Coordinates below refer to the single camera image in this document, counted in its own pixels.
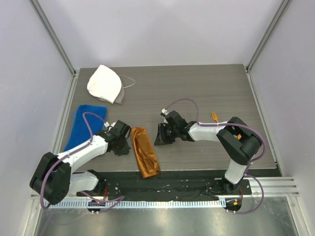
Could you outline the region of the orange satin napkin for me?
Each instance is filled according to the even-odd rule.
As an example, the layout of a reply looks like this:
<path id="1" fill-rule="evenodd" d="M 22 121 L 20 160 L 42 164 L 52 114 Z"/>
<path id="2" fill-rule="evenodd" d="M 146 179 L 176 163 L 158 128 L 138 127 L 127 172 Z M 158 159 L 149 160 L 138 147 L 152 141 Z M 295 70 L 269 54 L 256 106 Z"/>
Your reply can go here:
<path id="1" fill-rule="evenodd" d="M 138 169 L 142 178 L 150 178 L 161 173 L 158 158 L 145 127 L 131 129 L 131 141 Z"/>

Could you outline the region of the orange plastic fork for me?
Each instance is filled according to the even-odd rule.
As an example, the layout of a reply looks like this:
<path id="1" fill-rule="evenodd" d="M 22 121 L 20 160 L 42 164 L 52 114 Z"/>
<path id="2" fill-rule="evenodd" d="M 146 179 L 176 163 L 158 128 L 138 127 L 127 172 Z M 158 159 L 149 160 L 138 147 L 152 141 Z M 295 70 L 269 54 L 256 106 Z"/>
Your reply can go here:
<path id="1" fill-rule="evenodd" d="M 217 117 L 216 112 L 212 112 L 211 115 L 212 115 L 212 119 L 213 119 L 216 123 L 219 123 L 219 119 L 218 119 L 218 117 Z"/>

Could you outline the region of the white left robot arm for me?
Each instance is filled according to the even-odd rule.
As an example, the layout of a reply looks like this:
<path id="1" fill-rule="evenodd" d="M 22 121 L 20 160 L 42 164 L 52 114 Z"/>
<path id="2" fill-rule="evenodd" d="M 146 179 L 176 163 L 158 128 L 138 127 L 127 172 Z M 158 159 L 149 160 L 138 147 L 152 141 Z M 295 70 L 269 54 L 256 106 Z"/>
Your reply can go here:
<path id="1" fill-rule="evenodd" d="M 85 192 L 100 196 L 106 181 L 98 172 L 76 170 L 95 157 L 113 152 L 117 156 L 129 154 L 127 136 L 131 127 L 121 120 L 100 130 L 78 146 L 57 155 L 44 154 L 30 180 L 30 188 L 51 205 L 61 202 L 68 194 Z"/>

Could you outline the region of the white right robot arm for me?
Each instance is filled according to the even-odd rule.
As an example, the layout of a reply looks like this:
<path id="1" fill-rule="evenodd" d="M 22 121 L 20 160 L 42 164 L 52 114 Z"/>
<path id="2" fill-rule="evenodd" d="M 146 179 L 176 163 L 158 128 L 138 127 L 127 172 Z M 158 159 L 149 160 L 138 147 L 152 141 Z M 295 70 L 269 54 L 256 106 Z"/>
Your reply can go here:
<path id="1" fill-rule="evenodd" d="M 219 123 L 187 122 L 176 111 L 163 109 L 160 114 L 164 121 L 158 125 L 155 146 L 169 145 L 182 141 L 219 142 L 231 158 L 228 168 L 219 183 L 213 187 L 218 194 L 234 194 L 248 171 L 250 163 L 260 148 L 265 147 L 263 137 L 247 126 L 240 118 L 232 117 Z"/>

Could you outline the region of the blue towel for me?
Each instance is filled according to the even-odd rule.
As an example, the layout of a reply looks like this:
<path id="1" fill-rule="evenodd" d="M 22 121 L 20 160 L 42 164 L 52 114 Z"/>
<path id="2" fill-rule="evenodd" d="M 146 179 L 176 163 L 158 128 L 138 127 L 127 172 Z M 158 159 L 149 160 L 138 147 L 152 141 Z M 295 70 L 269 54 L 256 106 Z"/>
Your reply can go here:
<path id="1" fill-rule="evenodd" d="M 87 141 L 91 137 L 88 127 L 83 118 L 83 113 L 85 112 L 96 114 L 103 119 L 101 120 L 91 114 L 86 114 L 86 120 L 88 121 L 93 134 L 97 133 L 103 128 L 103 124 L 107 114 L 106 107 L 87 104 L 78 106 L 76 112 L 74 112 L 72 116 L 73 121 L 71 125 L 70 135 L 64 151 L 76 147 L 77 145 Z"/>

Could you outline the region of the white cloth cap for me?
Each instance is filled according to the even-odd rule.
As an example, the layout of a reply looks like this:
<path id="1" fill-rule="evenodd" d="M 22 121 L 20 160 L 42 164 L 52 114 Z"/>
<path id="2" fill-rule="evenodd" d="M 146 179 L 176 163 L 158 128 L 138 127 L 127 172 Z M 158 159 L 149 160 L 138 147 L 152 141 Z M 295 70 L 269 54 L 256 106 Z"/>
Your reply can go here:
<path id="1" fill-rule="evenodd" d="M 118 74 L 105 65 L 100 65 L 87 83 L 90 95 L 111 104 L 122 104 L 125 89 Z"/>

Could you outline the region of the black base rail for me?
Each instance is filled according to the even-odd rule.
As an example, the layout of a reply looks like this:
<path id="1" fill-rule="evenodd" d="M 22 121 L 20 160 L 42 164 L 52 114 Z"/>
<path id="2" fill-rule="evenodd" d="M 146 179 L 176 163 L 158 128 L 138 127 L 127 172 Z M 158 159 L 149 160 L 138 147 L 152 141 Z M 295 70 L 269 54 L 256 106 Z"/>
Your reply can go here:
<path id="1" fill-rule="evenodd" d="M 117 198 L 125 201 L 213 201 L 220 196 L 249 196 L 252 194 L 247 179 L 233 187 L 223 180 L 222 170 L 163 171 L 142 178 L 139 172 L 100 172 L 101 182 L 88 191 L 93 197 Z"/>

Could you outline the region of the left aluminium frame post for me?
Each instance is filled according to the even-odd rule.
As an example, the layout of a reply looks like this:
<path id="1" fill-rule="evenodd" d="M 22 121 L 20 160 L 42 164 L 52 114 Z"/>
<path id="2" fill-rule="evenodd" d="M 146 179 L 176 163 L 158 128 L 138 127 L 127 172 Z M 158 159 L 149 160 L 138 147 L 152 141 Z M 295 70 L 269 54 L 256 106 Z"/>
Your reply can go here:
<path id="1" fill-rule="evenodd" d="M 39 1 L 37 0 L 29 0 L 30 4 L 32 5 L 33 9 L 35 10 L 40 22 L 43 24 L 47 34 L 51 38 L 54 46 L 56 47 L 58 53 L 60 54 L 62 60 L 64 61 L 65 65 L 67 66 L 68 70 L 70 71 L 72 76 L 76 75 L 76 70 L 74 69 L 72 63 L 68 55 L 66 54 L 57 34 L 55 33 L 52 25 L 50 24 L 49 19 L 47 18 L 45 12 L 43 11 Z"/>

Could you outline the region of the aluminium frame post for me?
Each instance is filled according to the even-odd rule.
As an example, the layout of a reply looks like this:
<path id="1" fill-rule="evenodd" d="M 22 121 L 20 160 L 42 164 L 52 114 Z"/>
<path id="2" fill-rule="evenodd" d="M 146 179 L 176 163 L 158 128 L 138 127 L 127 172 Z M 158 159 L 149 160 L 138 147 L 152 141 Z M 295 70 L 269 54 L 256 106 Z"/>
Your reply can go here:
<path id="1" fill-rule="evenodd" d="M 32 5 L 33 9 L 35 10 L 40 22 L 43 24 L 47 34 L 51 38 L 54 46 L 56 47 L 58 53 L 60 54 L 62 60 L 64 61 L 65 65 L 67 66 L 68 70 L 70 71 L 72 76 L 76 75 L 76 70 L 74 69 L 72 63 L 68 55 L 66 54 L 57 34 L 55 33 L 52 25 L 50 24 L 49 19 L 47 18 L 45 12 L 43 11 L 39 1 L 37 0 L 29 0 L 30 4 Z"/>
<path id="2" fill-rule="evenodd" d="M 282 17 L 284 16 L 285 12 L 289 8 L 291 2 L 292 2 L 292 0 L 282 0 L 280 2 L 280 5 L 277 8 L 270 24 L 268 25 L 262 39 L 260 40 L 253 56 L 251 57 L 248 65 L 245 67 L 245 70 L 247 73 L 249 73 L 253 69 L 256 61 L 258 60 L 260 54 L 262 53 L 263 49 L 267 45 L 268 41 L 270 40 L 272 34 L 276 30 L 276 27 L 278 26 L 279 22 L 281 21 Z"/>

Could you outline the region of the right aluminium frame post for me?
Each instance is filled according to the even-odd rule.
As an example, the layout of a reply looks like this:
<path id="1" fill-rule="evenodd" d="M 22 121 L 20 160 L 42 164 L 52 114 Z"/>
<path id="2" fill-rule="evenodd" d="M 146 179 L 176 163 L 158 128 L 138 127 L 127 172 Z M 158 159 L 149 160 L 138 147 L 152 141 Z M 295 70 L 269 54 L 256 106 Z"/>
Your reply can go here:
<path id="1" fill-rule="evenodd" d="M 260 40 L 253 56 L 251 57 L 248 65 L 245 67 L 245 70 L 247 73 L 249 73 L 253 69 L 256 61 L 258 60 L 260 54 L 262 53 L 263 49 L 267 45 L 268 41 L 270 40 L 272 34 L 276 30 L 276 27 L 278 26 L 279 22 L 281 21 L 282 17 L 284 16 L 285 12 L 289 8 L 291 2 L 292 2 L 292 0 L 282 0 L 280 2 L 280 5 L 277 8 L 270 24 L 268 25 L 262 39 Z"/>

